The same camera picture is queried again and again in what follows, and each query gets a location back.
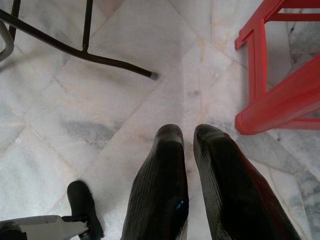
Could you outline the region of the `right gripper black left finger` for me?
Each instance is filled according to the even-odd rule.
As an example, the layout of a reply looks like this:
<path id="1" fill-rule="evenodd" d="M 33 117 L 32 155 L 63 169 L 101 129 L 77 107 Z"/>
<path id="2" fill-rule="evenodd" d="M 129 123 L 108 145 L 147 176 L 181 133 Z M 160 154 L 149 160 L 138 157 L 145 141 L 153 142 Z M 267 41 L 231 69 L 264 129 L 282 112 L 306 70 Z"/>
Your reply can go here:
<path id="1" fill-rule="evenodd" d="M 163 125 L 132 183 L 123 240 L 182 240 L 189 195 L 184 140 L 175 124 Z"/>

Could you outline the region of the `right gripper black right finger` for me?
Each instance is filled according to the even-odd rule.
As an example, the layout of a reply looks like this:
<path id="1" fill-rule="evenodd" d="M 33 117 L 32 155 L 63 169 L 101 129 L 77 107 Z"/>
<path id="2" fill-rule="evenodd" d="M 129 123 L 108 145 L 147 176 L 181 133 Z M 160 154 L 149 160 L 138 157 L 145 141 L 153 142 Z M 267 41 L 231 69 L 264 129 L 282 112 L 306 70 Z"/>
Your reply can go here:
<path id="1" fill-rule="evenodd" d="M 198 125 L 193 152 L 212 239 L 300 239 L 267 180 L 227 133 Z"/>

